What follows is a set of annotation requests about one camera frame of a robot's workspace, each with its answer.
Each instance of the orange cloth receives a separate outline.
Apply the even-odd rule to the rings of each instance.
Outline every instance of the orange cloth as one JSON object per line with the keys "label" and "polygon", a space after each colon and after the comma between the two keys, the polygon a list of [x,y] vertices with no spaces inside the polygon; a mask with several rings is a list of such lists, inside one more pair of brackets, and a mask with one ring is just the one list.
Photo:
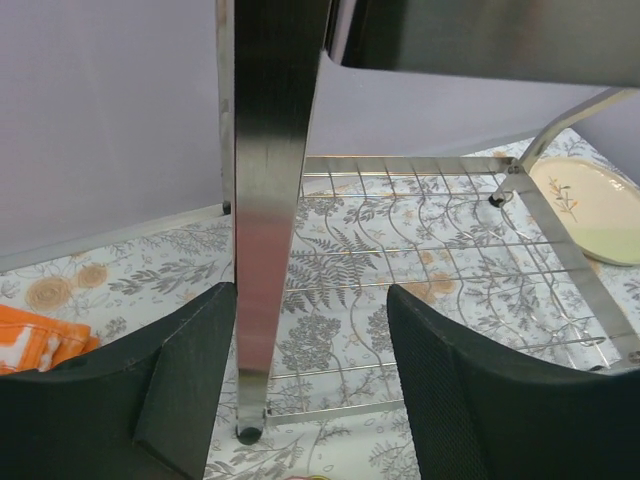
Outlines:
{"label": "orange cloth", "polygon": [[0,375],[33,368],[43,372],[99,344],[87,325],[0,305]]}

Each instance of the metal wire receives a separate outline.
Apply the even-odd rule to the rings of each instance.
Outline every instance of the metal wire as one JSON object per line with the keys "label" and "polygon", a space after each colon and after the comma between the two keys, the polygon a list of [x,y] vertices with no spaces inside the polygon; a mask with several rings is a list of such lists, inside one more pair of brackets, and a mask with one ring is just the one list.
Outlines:
{"label": "metal wire", "polygon": [[[356,171],[342,172],[339,175],[331,172],[314,173],[305,177],[305,180],[316,182],[324,180],[324,188],[316,188],[314,192],[308,191],[308,186],[301,189],[301,206],[295,234],[299,248],[294,246],[291,253],[290,281],[284,304],[284,310],[289,311],[287,315],[291,319],[287,317],[286,321],[281,321],[283,331],[279,337],[279,355],[276,354],[272,375],[273,385],[294,382],[293,385],[299,392],[296,397],[299,405],[283,407],[278,404],[277,398],[272,398],[270,405],[276,413],[291,416],[322,409],[335,412],[341,407],[357,412],[358,406],[371,411],[371,406],[365,407],[360,402],[359,394],[354,393],[353,386],[349,384],[348,378],[352,375],[365,375],[365,379],[369,375],[377,379],[375,394],[370,394],[369,389],[365,397],[382,398],[381,410],[401,406],[401,402],[398,402],[401,393],[395,362],[393,358],[387,359],[385,352],[373,348],[372,342],[365,338],[363,332],[366,330],[366,318],[360,313],[363,308],[360,304],[364,299],[369,302],[371,298],[382,298],[379,292],[391,284],[401,284],[407,288],[423,287],[427,298],[437,301],[437,306],[444,305],[442,302],[445,300],[435,298],[436,294],[433,292],[444,291],[443,286],[449,291],[454,285],[453,290],[457,291],[455,295],[453,291],[446,295],[447,301],[452,302],[451,310],[444,313],[511,348],[540,358],[582,369],[593,366],[584,363],[582,357],[585,355],[591,359],[589,361],[596,358],[596,362],[607,368],[619,359],[615,348],[611,346],[611,340],[597,328],[598,323],[593,314],[579,308],[568,308],[568,300],[561,298],[561,295],[565,295],[574,302],[573,305],[580,304],[580,299],[573,295],[572,290],[567,290],[568,293],[561,292],[562,288],[571,287],[567,282],[559,280],[569,270],[550,260],[547,251],[552,250],[552,245],[541,232],[535,232],[535,222],[530,228],[534,231],[533,234],[518,226],[527,219],[527,212],[522,203],[518,204],[517,194],[514,194],[511,201],[514,208],[496,209],[489,206],[488,195],[501,183],[495,173],[449,176],[422,175],[415,171],[412,175],[389,171],[375,174]],[[347,185],[336,187],[334,180],[338,177]],[[409,188],[399,188],[402,186],[401,182]],[[403,231],[402,225],[407,224],[401,224],[396,216],[402,202],[408,202],[417,213],[404,221],[411,220],[411,225],[418,229],[416,231],[422,232],[427,240],[412,238]],[[512,218],[517,211],[521,215]],[[336,212],[348,217],[349,221],[334,221],[333,215]],[[371,215],[375,216],[378,227],[382,225],[376,230],[378,234],[372,233],[372,229],[364,225]],[[469,215],[474,220],[471,230],[465,228],[462,221]],[[445,225],[447,228],[436,231],[434,225]],[[314,231],[321,232],[324,239],[312,237],[309,232]],[[385,239],[392,235],[397,241],[385,243]],[[434,268],[424,260],[433,258],[434,255],[448,259],[445,262],[446,275],[436,275]],[[421,271],[411,270],[407,273],[401,260],[409,257],[418,259],[414,263]],[[470,262],[469,258],[476,258],[477,265],[463,264],[465,261]],[[374,261],[382,261],[378,266],[388,271],[374,280],[364,278],[367,270],[362,265],[372,265]],[[479,312],[479,309],[474,311],[463,308],[467,305],[465,302],[473,304],[480,301],[477,291],[482,286],[486,286],[481,299],[483,308],[488,312],[486,315]],[[525,298],[537,289],[546,293]],[[350,302],[346,300],[347,294],[351,296]],[[510,303],[514,296],[520,303]],[[540,297],[547,301],[545,308],[539,306]],[[297,307],[288,305],[287,298],[298,302]],[[328,299],[338,299],[336,306],[328,308]],[[300,302],[310,304],[311,308],[307,311],[310,311],[308,315],[312,319],[321,310],[330,312],[333,317],[342,316],[353,332],[353,341],[363,351],[367,351],[364,356],[373,361],[345,365],[334,351],[335,346],[327,342],[323,348],[329,350],[323,352],[329,359],[326,362],[329,366],[300,367],[297,360],[291,359],[291,352],[306,350],[296,345],[293,337],[287,337],[287,330],[296,326],[294,320],[300,319],[298,310],[305,310]],[[376,305],[383,307],[383,300],[378,300]],[[510,321],[513,320],[511,317],[517,317],[520,321]],[[535,341],[535,338],[530,337],[527,329],[531,328],[544,334],[544,341]],[[593,328],[596,328],[597,333],[591,333]],[[596,356],[589,356],[589,352],[595,352]],[[285,369],[282,368],[283,359],[288,365]],[[322,395],[327,395],[316,402],[319,408],[313,408],[310,395],[305,393],[305,388],[309,385],[305,382],[314,377],[326,378],[325,385],[334,386],[335,379],[339,379],[340,386],[337,390],[342,392],[339,404],[330,405],[327,400],[330,392],[322,391]],[[313,413],[313,418],[324,417]]]}

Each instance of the black rubber foot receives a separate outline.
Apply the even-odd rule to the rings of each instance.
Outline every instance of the black rubber foot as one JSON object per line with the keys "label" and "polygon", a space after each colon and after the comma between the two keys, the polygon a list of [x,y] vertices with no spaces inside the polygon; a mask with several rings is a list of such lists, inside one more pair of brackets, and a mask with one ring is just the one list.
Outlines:
{"label": "black rubber foot", "polygon": [[495,198],[493,195],[489,197],[489,203],[496,208],[500,208],[504,203],[504,198]]}
{"label": "black rubber foot", "polygon": [[260,440],[262,436],[262,430],[258,430],[254,427],[245,428],[243,431],[238,433],[238,429],[236,428],[236,436],[238,437],[238,441],[243,445],[253,445]]}

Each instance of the metal frame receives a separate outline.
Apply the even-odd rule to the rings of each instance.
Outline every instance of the metal frame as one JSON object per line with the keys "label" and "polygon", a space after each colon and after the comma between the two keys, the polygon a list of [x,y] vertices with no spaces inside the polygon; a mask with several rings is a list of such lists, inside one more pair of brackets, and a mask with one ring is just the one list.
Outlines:
{"label": "metal frame", "polygon": [[[277,425],[390,410],[401,407],[402,402],[393,400],[374,405],[347,405],[346,408],[321,412],[303,411],[279,417],[267,415],[268,382],[285,292],[304,170],[306,137],[330,0],[235,0],[233,36],[229,34],[233,14],[229,6],[232,2],[233,0],[218,0],[219,11],[222,8],[227,13],[226,16],[219,17],[218,24],[218,41],[226,52],[219,56],[219,66],[223,70],[221,88],[224,90],[221,96],[221,115],[226,115],[226,119],[221,121],[221,135],[223,156],[227,159],[235,157],[233,207],[234,259],[238,286],[238,435],[242,442],[252,443],[260,437],[265,423]],[[259,22],[260,28],[250,20]],[[233,48],[235,57],[229,53]],[[229,74],[231,58],[234,59],[234,72],[230,75],[235,78],[235,82],[230,81],[232,77],[226,76]],[[610,89],[575,107],[549,124],[518,161],[494,158],[310,157],[305,175],[328,179],[331,188],[318,198],[335,200],[341,195],[336,192],[334,180],[341,176],[355,176],[362,182],[362,178],[367,175],[381,175],[389,179],[396,175],[412,175],[420,184],[419,177],[423,175],[464,175],[473,184],[470,175],[485,174],[496,179],[496,175],[508,172],[507,179],[492,197],[494,200],[502,200],[500,203],[504,205],[508,192],[518,192],[530,213],[539,222],[548,244],[564,265],[562,272],[571,276],[591,310],[601,319],[607,337],[623,355],[622,366],[628,367],[633,363],[631,359],[635,358],[634,353],[640,351],[640,340],[616,302],[592,272],[580,250],[571,241],[527,171],[564,128],[631,93]],[[230,112],[233,112],[233,122],[229,120]],[[232,138],[235,138],[235,151],[230,140]],[[373,195],[364,190],[366,201]],[[400,196],[395,191],[385,195],[392,201]],[[428,198],[427,192],[423,191],[419,195],[424,204]],[[475,202],[487,200],[486,197],[481,198],[478,191],[473,195]],[[504,209],[496,213],[502,215],[506,223],[509,222]],[[532,249],[535,253],[538,248],[536,242],[515,231],[521,240],[518,245]],[[386,258],[389,250],[385,250],[380,244],[378,253]],[[539,265],[539,268],[544,271],[543,268],[549,267]],[[550,294],[555,295],[553,284],[548,284],[548,287]],[[568,312],[563,311],[561,315],[575,329],[569,321]],[[583,337],[579,332],[576,335],[578,339],[571,342],[596,348],[602,340]],[[381,363],[374,367],[388,366]]]}

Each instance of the patterned tablecloth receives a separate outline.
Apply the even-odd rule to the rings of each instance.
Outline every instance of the patterned tablecloth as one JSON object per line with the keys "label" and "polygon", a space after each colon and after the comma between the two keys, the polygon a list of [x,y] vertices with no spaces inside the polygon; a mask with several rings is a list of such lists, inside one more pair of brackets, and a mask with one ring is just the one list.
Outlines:
{"label": "patterned tablecloth", "polygon": [[[528,143],[474,155],[519,156]],[[584,157],[613,168],[572,130],[560,135],[544,156]],[[447,180],[444,185],[436,177],[417,185],[416,179],[398,178],[393,188],[436,194],[442,189],[456,198],[458,189],[484,194],[496,187],[491,177],[473,184],[468,180]],[[385,179],[372,179],[340,188],[343,193],[365,189],[371,194],[389,186]],[[453,208],[437,201],[428,207],[412,201],[408,197],[393,205],[363,205],[361,199],[346,198],[334,201],[330,209],[326,202],[321,207],[318,199],[301,202],[289,287],[313,282],[315,275],[326,288],[293,291],[285,297],[274,360],[277,378],[270,390],[274,413],[399,398],[397,373],[384,366],[393,361],[383,305],[386,285],[391,282],[410,282],[407,288],[450,317],[526,353],[578,368],[617,358],[608,342],[597,348],[580,344],[569,349],[544,347],[577,334],[562,322],[565,311],[580,319],[578,333],[602,334],[566,278],[527,275],[527,269],[540,264],[540,259],[552,270],[552,253],[505,249],[504,241],[508,242],[512,230],[501,224],[488,229],[482,224],[482,229],[498,233],[502,240],[491,234],[482,237],[473,224],[482,221],[482,212],[469,214],[463,201]],[[518,230],[535,237],[537,227],[526,211],[519,211],[517,202],[510,208]],[[376,223],[383,212],[386,228]],[[471,237],[465,232],[472,233],[475,246],[484,238],[482,259],[474,257],[477,249],[469,248]],[[342,260],[335,260],[345,256],[331,253],[350,249],[350,245],[351,251],[379,250],[381,246],[416,248],[397,254],[350,255],[346,268]],[[495,279],[489,284],[485,281],[487,262],[494,272],[503,271],[498,286]],[[640,331],[640,269],[591,264]],[[0,302],[87,323],[103,342],[110,342],[170,313],[207,287],[232,280],[232,275],[231,220],[213,218],[4,273]],[[337,288],[347,284],[359,287]],[[257,445],[240,445],[234,438],[233,358],[231,351],[205,478],[279,480],[312,473],[332,480],[419,478],[404,410],[269,428]],[[354,368],[369,364],[383,367]],[[331,373],[304,375],[327,369]]]}

